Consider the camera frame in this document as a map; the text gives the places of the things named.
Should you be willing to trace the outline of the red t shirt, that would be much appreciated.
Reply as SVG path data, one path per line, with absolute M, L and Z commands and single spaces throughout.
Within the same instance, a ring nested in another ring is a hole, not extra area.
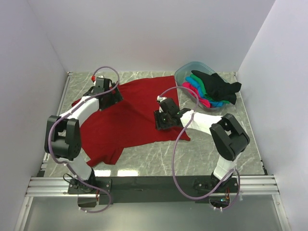
M 94 167 L 103 162 L 114 165 L 123 149 L 156 141 L 174 141 L 181 128 L 155 128 L 154 112 L 159 105 L 157 96 L 165 96 L 178 103 L 173 76 L 137 79 L 118 86 L 123 100 L 102 111 L 93 113 L 80 128 L 82 149 Z

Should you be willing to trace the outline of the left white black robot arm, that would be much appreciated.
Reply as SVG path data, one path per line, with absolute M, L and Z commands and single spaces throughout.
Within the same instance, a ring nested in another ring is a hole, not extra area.
M 63 164 L 70 170 L 72 178 L 79 181 L 79 188 L 84 193 L 91 193 L 96 189 L 96 177 L 94 170 L 80 155 L 80 127 L 92 114 L 123 100 L 117 87 L 118 82 L 104 77 L 92 78 L 93 86 L 71 109 L 48 118 L 44 144 L 45 152 L 51 154 L 56 163 Z

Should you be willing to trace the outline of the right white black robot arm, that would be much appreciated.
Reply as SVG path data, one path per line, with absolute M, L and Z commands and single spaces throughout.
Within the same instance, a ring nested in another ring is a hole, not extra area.
M 250 143 L 250 138 L 232 114 L 207 115 L 189 108 L 180 109 L 172 98 L 157 97 L 159 109 L 154 111 L 155 128 L 190 128 L 212 136 L 219 158 L 212 173 L 213 190 L 222 192 L 228 186 L 236 162 Z

